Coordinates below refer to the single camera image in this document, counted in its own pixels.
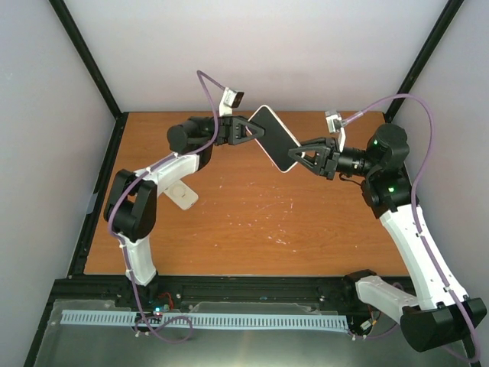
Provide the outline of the black frame post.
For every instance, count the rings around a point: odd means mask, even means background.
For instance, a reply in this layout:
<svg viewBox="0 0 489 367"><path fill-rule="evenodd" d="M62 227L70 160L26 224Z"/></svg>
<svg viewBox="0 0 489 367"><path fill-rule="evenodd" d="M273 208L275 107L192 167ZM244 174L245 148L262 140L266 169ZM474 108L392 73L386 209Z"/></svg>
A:
<svg viewBox="0 0 489 367"><path fill-rule="evenodd" d="M63 0L49 0L51 8L54 10L60 23L63 26L68 38L78 53L81 61L83 62L86 70L91 76L97 90L99 91L102 99L104 100L108 110L114 119L118 119L122 116L122 111L115 101L115 98L96 63L95 58L92 55L81 31L79 30L70 10L68 9L65 1Z"/></svg>
<svg viewBox="0 0 489 367"><path fill-rule="evenodd" d="M400 84L397 94L407 94L412 91L416 81L419 79L464 2L464 0L448 0L445 3L444 8L405 75L403 82Z"/></svg>

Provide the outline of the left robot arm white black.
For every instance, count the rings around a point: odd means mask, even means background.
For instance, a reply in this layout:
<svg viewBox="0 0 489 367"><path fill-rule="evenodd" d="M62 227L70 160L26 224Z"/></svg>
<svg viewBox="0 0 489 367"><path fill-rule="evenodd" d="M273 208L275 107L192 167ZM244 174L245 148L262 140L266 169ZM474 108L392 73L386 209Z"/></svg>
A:
<svg viewBox="0 0 489 367"><path fill-rule="evenodd" d="M132 298L141 307L152 307L159 289L152 284L157 270L151 257L150 233L157 218L157 200L181 184L181 179L202 170L215 145L239 145L264 136L265 129L243 116L191 117L170 127L171 153L137 171L120 170L114 177L104 211L108 232L119 242L125 275L136 285Z"/></svg>

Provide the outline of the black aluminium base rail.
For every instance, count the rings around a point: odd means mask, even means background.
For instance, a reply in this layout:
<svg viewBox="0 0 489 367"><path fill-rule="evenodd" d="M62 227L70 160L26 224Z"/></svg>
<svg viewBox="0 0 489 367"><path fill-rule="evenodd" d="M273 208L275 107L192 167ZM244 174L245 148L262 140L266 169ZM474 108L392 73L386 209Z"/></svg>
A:
<svg viewBox="0 0 489 367"><path fill-rule="evenodd" d="M343 277L157 276L138 287L144 311L172 304L187 312L200 302L287 303L338 313L364 313L355 282L372 271ZM113 300L117 307L137 309L131 282L124 275L74 275L54 282L49 301Z"/></svg>

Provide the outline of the black left frame post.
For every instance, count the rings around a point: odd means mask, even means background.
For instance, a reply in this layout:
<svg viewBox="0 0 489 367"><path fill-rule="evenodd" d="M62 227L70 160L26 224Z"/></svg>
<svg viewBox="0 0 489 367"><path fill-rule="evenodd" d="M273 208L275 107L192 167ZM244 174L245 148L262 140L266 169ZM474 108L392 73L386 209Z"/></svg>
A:
<svg viewBox="0 0 489 367"><path fill-rule="evenodd" d="M108 110L114 119L118 119L122 116L122 111L115 101L115 98L96 63L95 58L92 55L81 31L79 30L70 10L68 9L65 1L63 0L49 0L51 8L54 10L60 23L63 26L68 38L78 53L81 61L83 62L86 70L91 76L97 90L99 91L102 99L104 100Z"/></svg>

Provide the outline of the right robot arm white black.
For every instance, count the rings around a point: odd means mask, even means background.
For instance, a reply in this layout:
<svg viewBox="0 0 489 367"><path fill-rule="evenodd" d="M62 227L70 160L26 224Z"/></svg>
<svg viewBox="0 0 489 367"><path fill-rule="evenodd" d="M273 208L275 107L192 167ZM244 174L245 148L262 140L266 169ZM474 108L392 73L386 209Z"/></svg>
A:
<svg viewBox="0 0 489 367"><path fill-rule="evenodd" d="M410 152L406 132L381 125L364 150L345 148L343 140L317 138L291 148L288 155L314 174L362 177L364 201L394 241L409 272L410 295L370 270L345 276L350 297L377 308L395 321L408 344L425 352L470 335L486 316L480 298L471 298L442 259L423 218L403 164Z"/></svg>

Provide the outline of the black right frame post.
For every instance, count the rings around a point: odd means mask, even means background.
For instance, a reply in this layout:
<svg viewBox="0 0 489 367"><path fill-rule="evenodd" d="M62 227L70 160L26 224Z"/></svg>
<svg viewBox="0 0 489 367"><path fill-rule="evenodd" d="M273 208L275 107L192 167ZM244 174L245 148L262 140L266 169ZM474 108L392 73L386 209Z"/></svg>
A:
<svg viewBox="0 0 489 367"><path fill-rule="evenodd" d="M444 8L405 75L403 82L400 84L397 94L407 94L412 91L416 81L419 79L464 2L464 0L448 0L445 3Z"/></svg>

